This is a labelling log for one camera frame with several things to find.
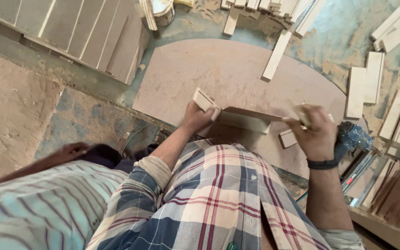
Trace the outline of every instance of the plywood panel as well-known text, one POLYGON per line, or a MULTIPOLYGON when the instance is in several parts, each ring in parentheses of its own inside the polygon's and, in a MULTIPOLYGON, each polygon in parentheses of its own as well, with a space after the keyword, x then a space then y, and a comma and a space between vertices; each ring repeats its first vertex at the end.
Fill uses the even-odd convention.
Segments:
POLYGON ((109 29, 118 7, 119 0, 106 0, 100 16, 95 23, 92 34, 83 50, 81 60, 93 67, 97 67, 103 47, 108 37, 109 29))
POLYGON ((38 35, 42 40, 64 51, 69 47, 83 0, 55 0, 50 16, 38 35))
POLYGON ((67 49, 68 54, 77 58, 81 57, 103 3, 104 0, 84 0, 80 16, 75 25, 75 31, 67 49))
MULTIPOLYGON (((300 103, 306 99, 307 103, 322 105, 337 124, 343 120, 346 95, 297 60, 283 55, 270 83, 261 80, 260 69, 268 61, 270 52, 259 46, 223 39, 190 39, 158 47, 132 108, 177 126, 183 119, 186 104, 200 87, 206 93, 213 93, 217 105, 223 108, 235 106, 297 118, 288 100, 300 103)), ((354 122, 366 129, 363 119, 354 122)), ((284 150, 279 142, 278 135, 287 129, 283 122, 272 122, 267 135, 254 132, 252 137, 233 139, 272 165, 308 178, 306 156, 299 145, 284 150)))

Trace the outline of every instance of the small wooden piece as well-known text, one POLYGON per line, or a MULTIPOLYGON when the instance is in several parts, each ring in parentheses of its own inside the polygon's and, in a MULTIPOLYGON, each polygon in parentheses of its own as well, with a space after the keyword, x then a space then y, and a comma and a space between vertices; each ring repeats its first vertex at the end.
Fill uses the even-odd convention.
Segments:
POLYGON ((310 10, 303 18, 302 22, 297 26, 297 36, 303 37, 305 35, 311 24, 313 24, 313 21, 319 14, 320 10, 324 7, 325 3, 327 3, 327 0, 315 0, 310 10))
POLYGON ((217 106, 217 104, 209 97, 209 95, 207 95, 200 88, 196 88, 192 99, 204 112, 208 111, 210 108, 214 108, 214 114, 211 117, 213 121, 215 121, 219 116, 221 108, 219 108, 219 106, 217 106))
POLYGON ((274 50, 272 51, 271 57, 269 58, 268 64, 265 67, 265 70, 262 75, 263 77, 270 80, 272 79, 275 70, 277 69, 277 66, 279 65, 279 62, 282 58, 282 55, 286 49, 286 46, 288 45, 291 35, 292 35, 291 32, 287 30, 282 30, 279 40, 277 40, 274 50))
POLYGON ((234 34, 234 30, 236 29, 237 19, 239 18, 239 15, 240 15, 240 10, 234 8, 234 6, 231 7, 223 33, 231 36, 234 34))
POLYGON ((365 103, 379 102, 381 91, 382 70, 384 68, 385 53, 370 52, 367 58, 367 83, 365 86, 365 103))
POLYGON ((395 131, 396 125, 400 117, 400 89, 396 91, 393 98, 392 105, 388 111, 385 122, 379 132, 379 136, 385 139, 392 139, 393 132, 395 131))
POLYGON ((347 94, 347 108, 345 110, 345 116, 349 118, 362 118, 366 77, 367 69, 351 67, 350 84, 347 94))

